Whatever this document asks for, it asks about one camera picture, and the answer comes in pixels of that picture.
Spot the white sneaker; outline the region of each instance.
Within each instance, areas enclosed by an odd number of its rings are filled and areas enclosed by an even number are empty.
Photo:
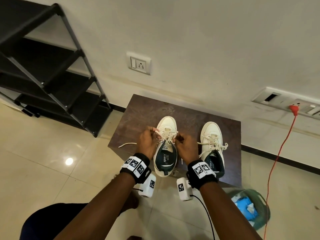
[[[222,145],[222,134],[219,126],[215,122],[207,122],[200,134],[198,144],[202,145],[202,153],[199,155],[216,173],[217,178],[224,175],[224,159],[222,151],[226,150],[228,143]]]
[[[153,157],[154,170],[160,177],[169,176],[177,163],[177,149],[172,140],[178,134],[177,124],[173,117],[163,117],[159,122],[157,132],[161,136],[161,141]]]

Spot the wall stain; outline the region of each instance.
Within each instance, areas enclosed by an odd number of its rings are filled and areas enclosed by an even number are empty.
[[[114,76],[114,75],[110,75],[109,74],[107,76],[107,78],[111,79],[111,80],[114,80],[116,82],[120,82],[120,83],[124,83],[124,84],[128,84],[128,85],[140,87],[140,88],[143,88],[143,89],[146,89],[146,90],[149,90],[149,91],[153,91],[153,92],[156,92],[156,93],[160,93],[160,94],[163,94],[163,95],[166,95],[166,96],[170,96],[170,97],[173,97],[173,98],[181,99],[181,100],[193,103],[193,104],[199,104],[199,105],[204,105],[205,104],[203,101],[198,100],[196,98],[192,98],[190,96],[184,96],[184,95],[181,95],[181,94],[177,94],[175,92],[166,91],[164,89],[151,87],[151,86],[148,86],[148,85],[145,85],[145,84],[141,84],[141,83],[138,83],[138,82],[135,82],[135,81],[131,81],[131,80],[129,80],[127,78],[124,78],[124,77],[119,77],[119,76]]]
[[[290,129],[289,125],[281,124],[281,123],[278,123],[278,122],[275,122],[275,121],[272,121],[272,120],[266,120],[266,119],[262,119],[262,118],[252,118],[252,120],[258,121],[260,123],[272,125],[272,126],[275,126],[275,127],[281,128],[281,129],[286,129],[286,130]],[[320,135],[319,134],[312,133],[312,132],[309,132],[309,131],[306,131],[306,130],[297,129],[297,128],[293,127],[292,131],[294,131],[296,133],[300,133],[300,134],[303,134],[303,135],[307,135],[307,136],[311,136],[311,137],[320,139]]]

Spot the hand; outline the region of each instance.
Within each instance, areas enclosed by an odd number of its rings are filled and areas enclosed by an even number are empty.
[[[157,145],[161,136],[158,135],[155,131],[159,131],[157,128],[147,126],[145,131],[143,131],[137,141],[137,151],[143,153],[150,160],[153,158],[157,150]]]
[[[187,165],[192,161],[199,160],[198,143],[192,136],[178,133],[173,142],[178,149],[180,157]]]

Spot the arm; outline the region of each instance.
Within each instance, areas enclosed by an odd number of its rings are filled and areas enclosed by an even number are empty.
[[[147,127],[138,138],[137,152],[143,153],[150,160],[156,152],[156,130]],[[105,239],[134,185],[133,176],[119,173],[54,239]]]
[[[198,144],[193,137],[180,133],[174,142],[179,155],[187,165],[199,159]],[[261,240],[248,220],[216,182],[202,185],[200,193],[221,240]]]

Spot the black cable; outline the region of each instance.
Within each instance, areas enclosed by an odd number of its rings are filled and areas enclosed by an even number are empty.
[[[206,213],[208,215],[208,218],[209,218],[209,222],[210,222],[211,230],[212,230],[212,234],[213,234],[213,240],[216,240],[216,238],[214,237],[214,228],[212,227],[211,219],[210,219],[209,213],[207,211],[207,208],[205,207],[205,205],[202,203],[202,201],[197,196],[195,196],[193,194],[190,194],[190,196],[196,197],[201,202],[201,204],[203,205],[203,207],[204,207],[204,209],[205,209],[205,211],[206,211]]]

